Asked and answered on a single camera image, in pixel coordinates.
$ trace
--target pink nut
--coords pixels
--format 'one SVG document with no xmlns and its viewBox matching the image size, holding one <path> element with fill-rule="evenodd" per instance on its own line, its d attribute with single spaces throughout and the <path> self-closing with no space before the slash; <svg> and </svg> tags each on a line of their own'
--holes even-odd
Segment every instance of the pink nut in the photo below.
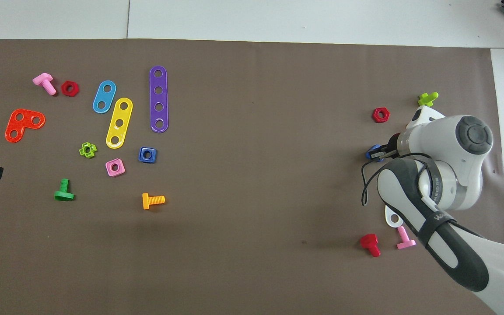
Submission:
<svg viewBox="0 0 504 315">
<path fill-rule="evenodd" d="M 46 72 L 42 73 L 36 78 L 32 79 L 32 82 L 38 86 L 44 87 L 44 90 L 48 92 L 50 95 L 55 95 L 56 94 L 56 89 L 52 84 L 50 83 L 51 80 L 54 80 L 50 74 L 47 74 Z"/>
<path fill-rule="evenodd" d="M 398 227 L 398 233 L 400 233 L 400 237 L 402 238 L 402 243 L 396 245 L 398 249 L 406 249 L 416 244 L 416 241 L 408 237 L 408 233 L 406 233 L 406 229 L 404 228 L 404 226 Z"/>
<path fill-rule="evenodd" d="M 116 177 L 118 175 L 124 174 L 126 169 L 124 169 L 124 163 L 122 162 L 122 160 L 114 159 L 112 161 L 106 162 L 106 171 L 108 172 L 108 176 Z"/>
</svg>

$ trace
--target blue nut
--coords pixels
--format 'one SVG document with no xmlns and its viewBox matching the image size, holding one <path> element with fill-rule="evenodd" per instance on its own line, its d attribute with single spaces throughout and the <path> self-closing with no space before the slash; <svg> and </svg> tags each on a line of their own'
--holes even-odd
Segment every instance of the blue nut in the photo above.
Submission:
<svg viewBox="0 0 504 315">
<path fill-rule="evenodd" d="M 140 161 L 143 163 L 154 163 L 157 159 L 157 149 L 142 147 L 140 149 Z"/>
<path fill-rule="evenodd" d="M 371 156 L 370 156 L 370 155 L 368 155 L 368 153 L 369 153 L 370 151 L 372 151 L 372 150 L 376 150 L 376 149 L 378 149 L 378 148 L 380 148 L 380 145 L 374 145 L 374 146 L 372 146 L 370 149 L 368 149 L 368 151 L 367 151 L 367 152 L 365 152 L 365 153 L 364 153 L 364 157 L 366 157 L 367 159 L 369 159 L 369 160 L 370 160 L 370 159 L 371 159 Z"/>
</svg>

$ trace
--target hexagonal nut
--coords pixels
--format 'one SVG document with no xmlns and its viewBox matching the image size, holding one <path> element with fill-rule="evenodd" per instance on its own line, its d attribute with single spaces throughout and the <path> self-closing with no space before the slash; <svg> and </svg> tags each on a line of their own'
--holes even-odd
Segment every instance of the hexagonal nut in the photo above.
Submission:
<svg viewBox="0 0 504 315">
<path fill-rule="evenodd" d="M 75 96 L 79 92 L 79 85 L 72 80 L 67 80 L 62 84 L 62 94 L 67 96 Z"/>
<path fill-rule="evenodd" d="M 79 149 L 79 154 L 88 159 L 92 159 L 95 157 L 96 146 L 91 144 L 90 142 L 85 142 L 81 145 Z"/>
<path fill-rule="evenodd" d="M 388 120 L 388 117 L 390 117 L 390 112 L 388 111 L 388 109 L 386 109 L 386 107 L 375 108 L 374 112 L 372 112 L 372 119 L 377 123 L 386 122 Z"/>
</svg>

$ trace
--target yellow strip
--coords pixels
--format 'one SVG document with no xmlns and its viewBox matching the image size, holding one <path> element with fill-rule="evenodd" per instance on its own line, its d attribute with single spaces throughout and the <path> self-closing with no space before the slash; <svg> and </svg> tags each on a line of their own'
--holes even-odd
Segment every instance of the yellow strip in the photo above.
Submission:
<svg viewBox="0 0 504 315">
<path fill-rule="evenodd" d="M 110 120 L 110 127 L 108 127 L 108 135 L 106 136 L 106 145 L 110 149 L 118 149 L 124 144 L 126 139 L 126 132 L 128 132 L 128 124 L 132 116 L 133 103 L 129 98 L 120 98 L 114 105 L 114 112 L 112 112 L 112 120 Z M 112 138 L 118 137 L 117 143 L 112 143 Z"/>
</svg>

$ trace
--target pink bolt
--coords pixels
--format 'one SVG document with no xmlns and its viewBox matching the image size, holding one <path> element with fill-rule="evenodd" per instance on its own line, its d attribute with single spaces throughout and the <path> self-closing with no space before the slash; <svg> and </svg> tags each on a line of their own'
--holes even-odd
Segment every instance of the pink bolt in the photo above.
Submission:
<svg viewBox="0 0 504 315">
<path fill-rule="evenodd" d="M 56 94 L 56 89 L 52 86 L 50 83 L 51 80 L 54 80 L 50 74 L 47 74 L 46 72 L 42 73 L 36 78 L 32 79 L 32 82 L 38 86 L 44 87 L 44 90 L 48 92 L 50 95 L 55 95 Z"/>
<path fill-rule="evenodd" d="M 416 241 L 408 237 L 408 233 L 406 233 L 404 226 L 400 225 L 400 227 L 398 227 L 398 233 L 400 233 L 400 237 L 402 238 L 402 243 L 396 245 L 398 246 L 398 249 L 406 249 L 416 244 Z"/>
</svg>

